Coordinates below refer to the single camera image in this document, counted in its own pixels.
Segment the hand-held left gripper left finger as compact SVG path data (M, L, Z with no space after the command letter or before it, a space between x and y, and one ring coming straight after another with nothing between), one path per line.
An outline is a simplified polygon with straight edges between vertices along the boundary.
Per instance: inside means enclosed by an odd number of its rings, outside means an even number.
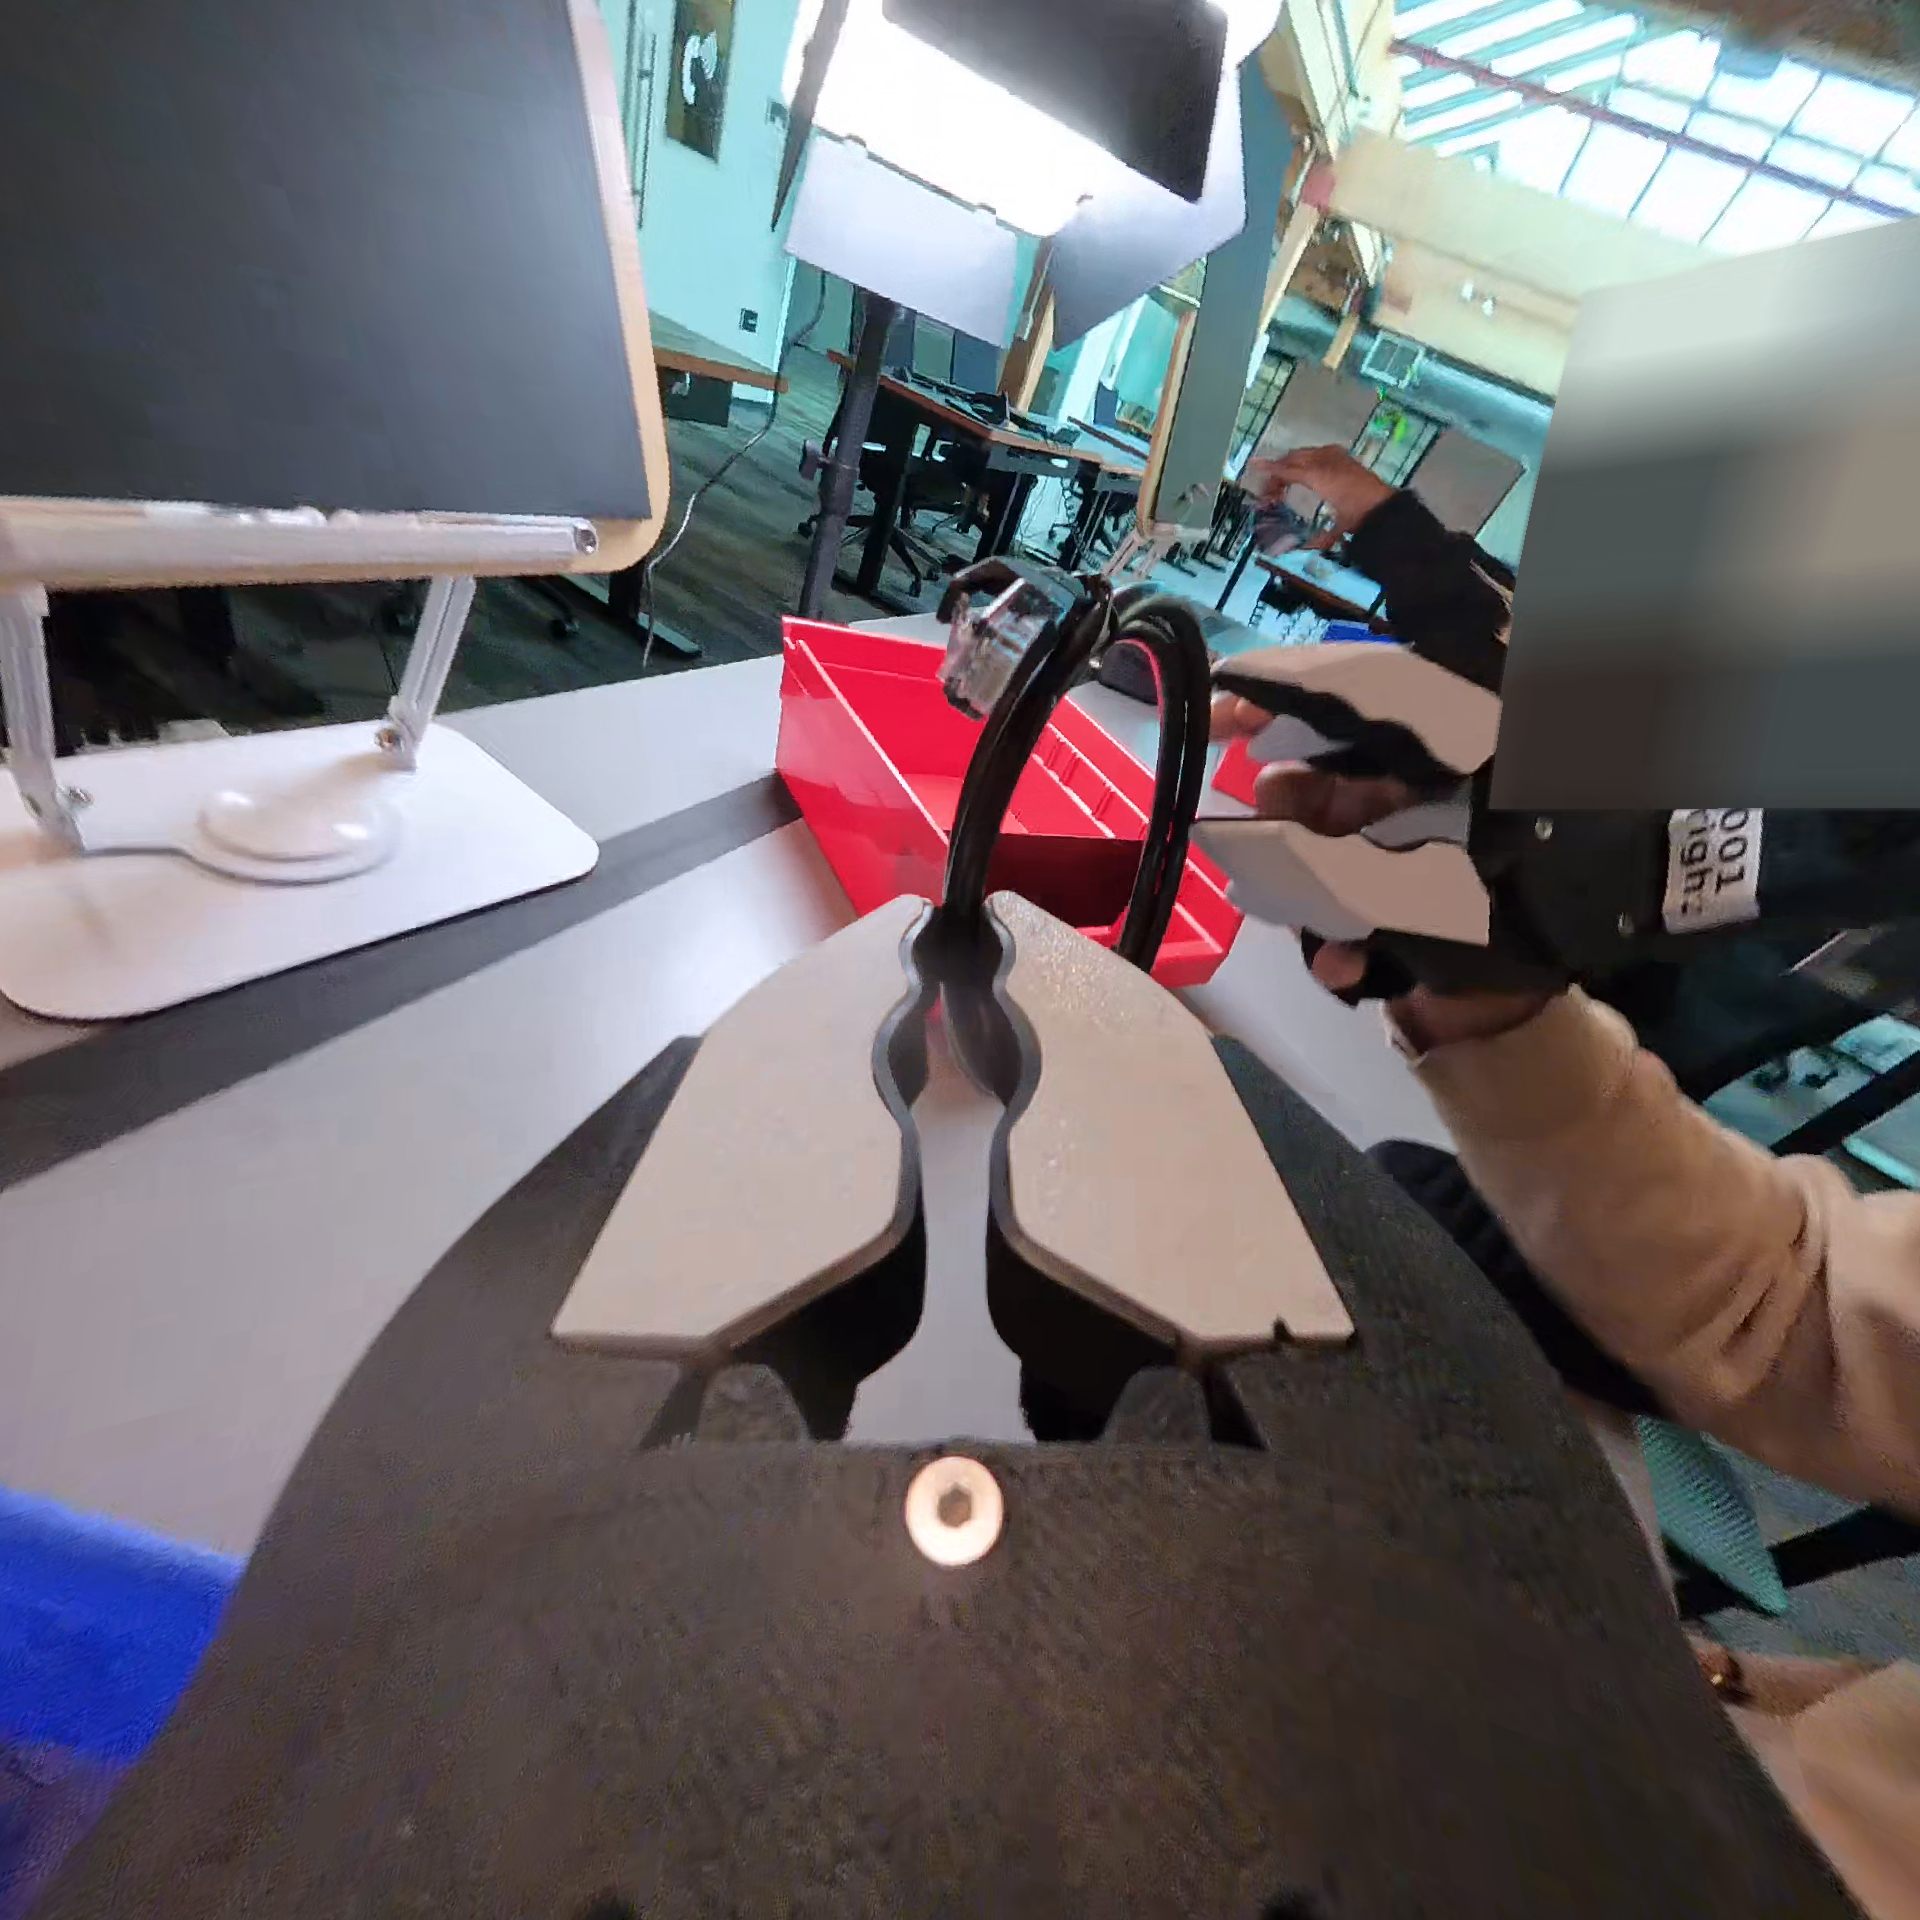
M699 1037L551 1336L741 1351L869 1272L914 1222L926 901L899 896L768 974Z

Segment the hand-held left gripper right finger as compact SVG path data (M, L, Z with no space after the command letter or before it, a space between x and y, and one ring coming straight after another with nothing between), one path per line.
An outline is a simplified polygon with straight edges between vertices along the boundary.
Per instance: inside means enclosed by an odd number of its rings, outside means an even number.
M1202 1020L1022 896L987 917L1016 1063L995 1216L1016 1257L1186 1360L1346 1345L1352 1316Z

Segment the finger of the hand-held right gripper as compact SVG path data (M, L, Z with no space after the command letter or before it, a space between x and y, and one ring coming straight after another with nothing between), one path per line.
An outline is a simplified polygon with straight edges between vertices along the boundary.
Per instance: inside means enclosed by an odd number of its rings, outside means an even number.
M1212 685L1263 715L1245 745L1259 763L1460 783L1496 745L1493 691L1388 639L1261 646L1215 663Z
M1307 931L1338 944L1404 933L1485 949L1493 897L1462 846L1380 847L1362 835L1325 837L1301 822L1207 817L1191 851L1227 877L1250 921Z

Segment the blue storage bin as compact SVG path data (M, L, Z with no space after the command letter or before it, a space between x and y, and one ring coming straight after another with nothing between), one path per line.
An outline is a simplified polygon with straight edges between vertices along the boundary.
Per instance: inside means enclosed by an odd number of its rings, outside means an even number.
M215 1640L246 1556L2 1491L2 1916L30 1916Z

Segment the person's right hand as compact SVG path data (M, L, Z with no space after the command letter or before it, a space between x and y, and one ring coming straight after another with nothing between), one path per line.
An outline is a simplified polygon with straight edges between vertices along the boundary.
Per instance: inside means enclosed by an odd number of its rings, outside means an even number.
M1303 763L1269 763L1255 780L1255 816L1301 824L1324 837L1358 835L1412 805L1395 780L1317 773ZM1343 1001L1358 1001L1370 956L1349 944L1322 944L1307 960L1312 979ZM1442 995L1416 987L1383 1008L1405 1046L1427 1056L1475 1039L1496 1039L1539 1016L1564 991Z

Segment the black light stand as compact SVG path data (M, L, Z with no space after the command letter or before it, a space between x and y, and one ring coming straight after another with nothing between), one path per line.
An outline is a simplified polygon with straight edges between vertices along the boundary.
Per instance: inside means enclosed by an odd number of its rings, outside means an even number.
M852 369L844 383L832 453L821 469L821 500L800 585L800 616L814 619L824 611L837 557L847 532L856 493L860 455L874 423L874 405L885 372L890 335L900 315L895 299L855 291Z

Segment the teal office chair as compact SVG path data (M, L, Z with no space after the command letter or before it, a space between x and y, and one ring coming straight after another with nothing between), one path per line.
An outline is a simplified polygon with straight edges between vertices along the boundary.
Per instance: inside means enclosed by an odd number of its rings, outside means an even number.
M1735 1461L1715 1439L1652 1414L1639 1414L1635 1433L1663 1545L1746 1608L1787 1615L1787 1587Z

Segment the studio light panel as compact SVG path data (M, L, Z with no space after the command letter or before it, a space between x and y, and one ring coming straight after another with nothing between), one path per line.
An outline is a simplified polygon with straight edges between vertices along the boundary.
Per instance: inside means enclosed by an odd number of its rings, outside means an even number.
M1022 244L1072 343L1245 227L1244 85L1280 3L800 4L787 251L987 345Z

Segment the person's beige hoodie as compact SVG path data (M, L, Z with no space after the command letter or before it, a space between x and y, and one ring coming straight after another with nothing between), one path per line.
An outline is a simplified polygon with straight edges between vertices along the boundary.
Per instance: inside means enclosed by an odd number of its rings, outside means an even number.
M1692 1639L1735 1729L1874 1917L1917 1916L1917 1669Z

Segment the framed logo sign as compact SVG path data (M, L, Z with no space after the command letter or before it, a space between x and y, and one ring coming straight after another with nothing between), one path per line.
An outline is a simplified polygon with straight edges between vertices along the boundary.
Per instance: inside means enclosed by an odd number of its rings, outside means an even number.
M736 3L674 3L662 62L662 134L717 159L730 100Z

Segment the black screen wooden frame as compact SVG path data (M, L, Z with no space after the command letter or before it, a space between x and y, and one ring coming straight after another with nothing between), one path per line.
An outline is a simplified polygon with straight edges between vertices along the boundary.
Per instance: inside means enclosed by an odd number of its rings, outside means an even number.
M8 3L2 65L6 590L655 544L596 4Z
M1258 57L1239 68L1244 227L1207 256L1202 294L1186 335L1158 481L1143 486L1147 540L1192 544L1212 528L1242 397L1263 335L1263 287L1277 244L1294 156L1288 119Z

